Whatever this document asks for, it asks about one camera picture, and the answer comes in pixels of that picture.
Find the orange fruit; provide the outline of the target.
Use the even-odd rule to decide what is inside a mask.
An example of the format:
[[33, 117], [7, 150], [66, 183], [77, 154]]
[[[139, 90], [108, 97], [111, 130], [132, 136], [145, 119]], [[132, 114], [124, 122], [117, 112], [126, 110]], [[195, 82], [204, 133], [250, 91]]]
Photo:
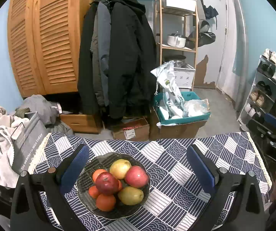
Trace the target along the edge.
[[103, 212], [109, 212], [114, 209], [116, 204], [116, 199], [114, 195], [105, 195], [100, 194], [96, 199], [96, 207], [97, 209]]

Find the red apple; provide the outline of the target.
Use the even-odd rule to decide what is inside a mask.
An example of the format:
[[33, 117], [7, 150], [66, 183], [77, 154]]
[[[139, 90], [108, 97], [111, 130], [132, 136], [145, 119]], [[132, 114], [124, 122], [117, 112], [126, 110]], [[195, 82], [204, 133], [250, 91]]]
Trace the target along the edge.
[[101, 194], [115, 194], [119, 188], [118, 180], [109, 172], [101, 173], [95, 182], [95, 186]]
[[132, 166], [126, 173], [125, 181], [135, 188], [142, 188], [149, 182], [149, 176], [140, 166]]

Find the shoe rack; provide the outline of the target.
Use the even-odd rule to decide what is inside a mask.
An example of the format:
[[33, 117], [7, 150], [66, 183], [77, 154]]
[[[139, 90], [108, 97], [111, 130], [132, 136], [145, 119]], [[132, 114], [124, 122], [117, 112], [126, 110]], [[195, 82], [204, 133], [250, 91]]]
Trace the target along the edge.
[[249, 131], [252, 119], [263, 124], [268, 113], [276, 117], [276, 52], [265, 49], [259, 56], [253, 83], [238, 116], [240, 130]]

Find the small orange in bowl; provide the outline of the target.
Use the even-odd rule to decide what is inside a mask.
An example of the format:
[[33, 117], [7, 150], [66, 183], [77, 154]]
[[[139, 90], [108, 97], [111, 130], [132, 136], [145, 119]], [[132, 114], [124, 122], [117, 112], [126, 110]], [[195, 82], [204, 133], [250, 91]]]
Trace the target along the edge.
[[95, 185], [93, 185], [92, 187], [90, 187], [88, 189], [88, 194], [93, 198], [93, 199], [97, 199], [98, 196], [101, 194], [99, 192], [99, 190], [97, 189], [97, 187]]

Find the grey tote bag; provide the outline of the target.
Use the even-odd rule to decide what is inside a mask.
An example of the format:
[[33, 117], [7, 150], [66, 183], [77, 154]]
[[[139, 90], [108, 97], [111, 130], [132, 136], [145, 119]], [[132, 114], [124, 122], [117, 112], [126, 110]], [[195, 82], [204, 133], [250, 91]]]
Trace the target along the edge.
[[38, 148], [48, 134], [38, 112], [25, 113], [23, 120], [25, 119], [27, 122], [20, 122], [11, 134], [14, 148], [12, 169], [17, 174], [29, 169]]

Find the blue white patterned tablecloth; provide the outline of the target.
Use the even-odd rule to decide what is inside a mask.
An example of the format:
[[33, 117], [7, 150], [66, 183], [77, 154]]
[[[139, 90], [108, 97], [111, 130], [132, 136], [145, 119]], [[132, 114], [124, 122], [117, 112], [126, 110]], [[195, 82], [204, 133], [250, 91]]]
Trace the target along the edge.
[[79, 199], [77, 187], [66, 200], [87, 230], [187, 230], [210, 196], [200, 186], [189, 162], [187, 148], [195, 144], [217, 167], [235, 174], [255, 173], [260, 192], [267, 194], [272, 182], [248, 132], [207, 138], [158, 139], [155, 141], [92, 140], [64, 134], [48, 134], [29, 171], [44, 173], [57, 167], [80, 145], [88, 146], [90, 158], [110, 152], [128, 154], [141, 162], [150, 177], [150, 196], [130, 217], [110, 220], [94, 215]]

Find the orange in bowl upper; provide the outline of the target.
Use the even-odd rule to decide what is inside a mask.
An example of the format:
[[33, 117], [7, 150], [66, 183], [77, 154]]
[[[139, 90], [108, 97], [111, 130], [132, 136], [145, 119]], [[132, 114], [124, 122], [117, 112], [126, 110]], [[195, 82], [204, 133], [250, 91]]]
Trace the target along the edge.
[[96, 182], [97, 177], [101, 174], [106, 172], [105, 169], [97, 169], [93, 174], [92, 174], [92, 179], [94, 182]]

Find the clear plastic bag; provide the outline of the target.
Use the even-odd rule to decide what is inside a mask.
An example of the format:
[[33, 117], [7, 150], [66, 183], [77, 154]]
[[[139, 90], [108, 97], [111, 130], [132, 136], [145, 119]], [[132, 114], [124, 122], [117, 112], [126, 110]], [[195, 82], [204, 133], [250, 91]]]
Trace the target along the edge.
[[189, 100], [184, 103], [183, 117], [201, 116], [210, 113], [208, 99]]

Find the large cardboard box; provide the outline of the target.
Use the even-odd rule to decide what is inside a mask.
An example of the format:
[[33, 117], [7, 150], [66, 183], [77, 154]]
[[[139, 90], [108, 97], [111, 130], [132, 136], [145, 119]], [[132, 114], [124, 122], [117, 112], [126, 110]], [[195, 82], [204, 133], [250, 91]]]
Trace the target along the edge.
[[160, 123], [159, 117], [155, 110], [151, 109], [149, 140], [194, 138], [199, 129], [205, 126], [206, 122], [196, 121], [188, 124], [158, 127], [156, 124]]

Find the teal plastic bin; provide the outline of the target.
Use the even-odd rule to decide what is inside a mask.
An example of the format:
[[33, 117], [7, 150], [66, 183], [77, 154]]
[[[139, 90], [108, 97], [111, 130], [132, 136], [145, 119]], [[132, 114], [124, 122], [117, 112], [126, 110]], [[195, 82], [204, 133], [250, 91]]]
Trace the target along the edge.
[[175, 126], [196, 121], [207, 121], [211, 116], [208, 99], [201, 100], [195, 92], [181, 92], [183, 99], [178, 103], [168, 98], [167, 93], [154, 97], [153, 107], [159, 118], [159, 124]]

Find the dark glass fruit bowl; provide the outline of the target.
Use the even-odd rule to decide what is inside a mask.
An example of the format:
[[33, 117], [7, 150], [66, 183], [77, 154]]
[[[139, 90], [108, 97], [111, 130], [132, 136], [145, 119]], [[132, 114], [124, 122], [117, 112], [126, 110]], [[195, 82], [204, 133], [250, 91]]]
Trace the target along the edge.
[[107, 219], [135, 214], [150, 191], [150, 178], [142, 163], [130, 155], [115, 152], [87, 162], [76, 184], [85, 207]]

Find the yellow apple upper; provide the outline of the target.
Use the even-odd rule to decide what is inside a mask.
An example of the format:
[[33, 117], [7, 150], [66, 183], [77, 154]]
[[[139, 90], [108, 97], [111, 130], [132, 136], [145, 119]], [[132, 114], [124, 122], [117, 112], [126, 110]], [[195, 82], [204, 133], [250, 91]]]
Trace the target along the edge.
[[118, 159], [112, 163], [109, 172], [118, 180], [125, 178], [127, 171], [131, 168], [131, 163], [125, 159]]

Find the yellow apple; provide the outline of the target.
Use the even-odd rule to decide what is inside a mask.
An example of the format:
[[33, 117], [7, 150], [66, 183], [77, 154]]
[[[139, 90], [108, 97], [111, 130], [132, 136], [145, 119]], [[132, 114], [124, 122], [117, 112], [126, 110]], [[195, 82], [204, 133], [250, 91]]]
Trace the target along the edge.
[[118, 180], [125, 178], [127, 171], [131, 168], [131, 163], [125, 159], [118, 159], [112, 163], [109, 172]]
[[118, 192], [118, 198], [125, 205], [137, 205], [144, 199], [144, 193], [140, 189], [128, 186]]

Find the beige blanket pile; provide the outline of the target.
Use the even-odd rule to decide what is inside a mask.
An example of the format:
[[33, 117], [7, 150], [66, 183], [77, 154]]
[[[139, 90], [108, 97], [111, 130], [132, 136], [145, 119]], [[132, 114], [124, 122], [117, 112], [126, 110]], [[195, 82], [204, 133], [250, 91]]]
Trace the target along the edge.
[[28, 118], [7, 114], [0, 106], [0, 185], [15, 188], [19, 175], [12, 169], [14, 162], [13, 140], [29, 124]]

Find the yellow apple lower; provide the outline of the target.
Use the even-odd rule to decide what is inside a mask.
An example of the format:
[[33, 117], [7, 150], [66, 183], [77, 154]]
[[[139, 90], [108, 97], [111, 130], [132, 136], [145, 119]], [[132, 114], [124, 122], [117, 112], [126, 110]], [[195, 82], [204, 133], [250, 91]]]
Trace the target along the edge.
[[118, 198], [125, 205], [137, 205], [144, 199], [144, 193], [140, 189], [128, 186], [118, 192]]

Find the wooden drawer box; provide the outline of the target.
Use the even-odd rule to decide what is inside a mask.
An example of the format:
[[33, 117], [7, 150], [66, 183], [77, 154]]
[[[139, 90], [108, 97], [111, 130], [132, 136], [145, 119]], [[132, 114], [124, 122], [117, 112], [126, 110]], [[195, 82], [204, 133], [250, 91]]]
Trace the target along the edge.
[[101, 132], [102, 124], [96, 115], [61, 114], [60, 119], [74, 132], [85, 134], [100, 134]]

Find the grey clothes pile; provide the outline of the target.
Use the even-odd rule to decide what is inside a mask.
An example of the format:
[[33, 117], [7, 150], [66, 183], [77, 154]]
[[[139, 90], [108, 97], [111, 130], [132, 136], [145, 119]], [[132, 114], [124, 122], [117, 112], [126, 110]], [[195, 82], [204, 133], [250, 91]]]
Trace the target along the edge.
[[15, 109], [14, 115], [26, 118], [25, 114], [37, 112], [48, 132], [74, 135], [72, 128], [61, 120], [60, 108], [58, 103], [47, 101], [42, 95], [34, 94]]

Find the red apple in bowl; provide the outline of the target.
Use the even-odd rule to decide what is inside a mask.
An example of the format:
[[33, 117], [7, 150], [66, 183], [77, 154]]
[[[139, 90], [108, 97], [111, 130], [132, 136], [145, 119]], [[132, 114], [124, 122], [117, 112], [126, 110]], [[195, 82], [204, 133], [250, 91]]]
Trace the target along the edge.
[[149, 176], [140, 166], [132, 166], [126, 173], [125, 181], [135, 188], [142, 188], [149, 182]]

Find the metal steel pot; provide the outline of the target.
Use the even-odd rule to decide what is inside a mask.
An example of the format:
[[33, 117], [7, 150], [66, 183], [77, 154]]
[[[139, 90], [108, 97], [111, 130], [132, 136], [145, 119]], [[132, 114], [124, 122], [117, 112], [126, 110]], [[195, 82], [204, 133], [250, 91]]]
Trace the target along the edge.
[[164, 57], [165, 62], [174, 62], [174, 66], [177, 68], [181, 68], [186, 65], [186, 57], [184, 55], [168, 55]]

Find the white printed plastic bag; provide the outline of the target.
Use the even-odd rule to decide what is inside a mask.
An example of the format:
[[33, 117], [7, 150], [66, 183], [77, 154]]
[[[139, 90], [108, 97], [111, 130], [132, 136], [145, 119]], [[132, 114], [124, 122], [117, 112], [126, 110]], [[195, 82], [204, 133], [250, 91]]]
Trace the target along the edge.
[[170, 61], [151, 71], [151, 74], [156, 77], [155, 95], [157, 94], [158, 86], [160, 85], [162, 87], [164, 109], [169, 114], [169, 116], [166, 117], [166, 113], [164, 113], [164, 119], [183, 118], [183, 107], [185, 100], [175, 81], [174, 67], [174, 62]]

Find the dark hanging bag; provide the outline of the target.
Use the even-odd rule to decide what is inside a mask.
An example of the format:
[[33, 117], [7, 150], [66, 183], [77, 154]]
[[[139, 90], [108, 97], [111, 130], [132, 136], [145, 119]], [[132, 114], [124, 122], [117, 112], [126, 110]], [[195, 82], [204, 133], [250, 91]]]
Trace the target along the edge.
[[217, 16], [219, 13], [212, 6], [206, 7], [203, 4], [203, 1], [200, 1], [201, 8], [198, 10], [199, 15], [199, 24], [198, 24], [198, 44], [197, 47], [204, 45], [212, 44], [216, 40], [216, 35], [213, 32], [210, 32], [210, 24], [207, 21], [208, 19], [215, 18], [215, 25], [217, 29]]

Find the small cardboard box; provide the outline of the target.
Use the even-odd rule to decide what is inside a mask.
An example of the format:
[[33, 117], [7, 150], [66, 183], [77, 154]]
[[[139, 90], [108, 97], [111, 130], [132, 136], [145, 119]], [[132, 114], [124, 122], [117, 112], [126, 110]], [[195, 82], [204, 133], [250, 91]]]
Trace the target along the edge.
[[116, 140], [147, 141], [149, 139], [150, 125], [145, 118], [135, 119], [111, 128]]

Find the white cooking pot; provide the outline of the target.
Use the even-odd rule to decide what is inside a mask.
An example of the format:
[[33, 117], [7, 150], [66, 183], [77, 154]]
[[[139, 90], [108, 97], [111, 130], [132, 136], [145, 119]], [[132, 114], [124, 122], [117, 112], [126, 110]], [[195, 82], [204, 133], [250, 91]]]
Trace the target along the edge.
[[179, 33], [172, 33], [167, 36], [167, 44], [176, 48], [184, 48], [186, 44], [186, 37]]

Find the wooden shelf rack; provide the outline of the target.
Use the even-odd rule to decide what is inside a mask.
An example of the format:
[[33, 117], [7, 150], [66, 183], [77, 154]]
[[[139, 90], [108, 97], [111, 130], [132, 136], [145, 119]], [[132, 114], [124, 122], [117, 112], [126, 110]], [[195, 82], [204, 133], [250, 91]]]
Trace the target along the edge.
[[198, 0], [158, 0], [156, 35], [159, 64], [172, 57], [180, 89], [192, 91], [195, 84], [199, 36]]

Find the black hanging coat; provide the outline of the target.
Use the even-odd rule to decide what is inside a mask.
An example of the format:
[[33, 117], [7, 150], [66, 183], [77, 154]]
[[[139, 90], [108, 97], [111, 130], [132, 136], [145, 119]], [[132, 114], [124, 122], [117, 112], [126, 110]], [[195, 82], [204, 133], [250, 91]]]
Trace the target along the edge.
[[111, 17], [108, 106], [99, 106], [93, 89], [91, 41], [98, 3], [85, 14], [80, 43], [77, 89], [84, 114], [105, 109], [120, 121], [123, 117], [145, 116], [156, 90], [151, 71], [157, 67], [156, 42], [146, 18], [146, 9], [137, 0], [106, 0]]

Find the white storage box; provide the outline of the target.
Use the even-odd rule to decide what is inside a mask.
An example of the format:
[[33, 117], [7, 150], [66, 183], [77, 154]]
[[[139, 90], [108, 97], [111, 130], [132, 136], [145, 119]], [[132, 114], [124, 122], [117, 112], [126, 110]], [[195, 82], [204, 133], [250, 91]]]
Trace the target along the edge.
[[196, 10], [196, 0], [162, 0], [165, 8], [178, 9], [193, 13]]

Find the grey hanging jacket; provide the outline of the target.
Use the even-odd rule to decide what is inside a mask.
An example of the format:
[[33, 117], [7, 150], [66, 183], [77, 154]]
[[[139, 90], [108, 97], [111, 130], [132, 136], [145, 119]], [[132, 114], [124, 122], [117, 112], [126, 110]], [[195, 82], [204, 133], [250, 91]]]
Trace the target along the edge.
[[108, 71], [111, 17], [108, 1], [98, 3], [91, 41], [93, 89], [99, 106], [108, 106]]

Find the wooden louvered wardrobe doors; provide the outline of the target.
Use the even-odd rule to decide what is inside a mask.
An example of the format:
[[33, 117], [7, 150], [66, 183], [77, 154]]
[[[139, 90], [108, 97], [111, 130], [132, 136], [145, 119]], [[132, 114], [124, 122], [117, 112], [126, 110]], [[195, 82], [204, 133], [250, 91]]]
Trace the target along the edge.
[[92, 0], [10, 0], [8, 49], [22, 97], [77, 91], [83, 17]]

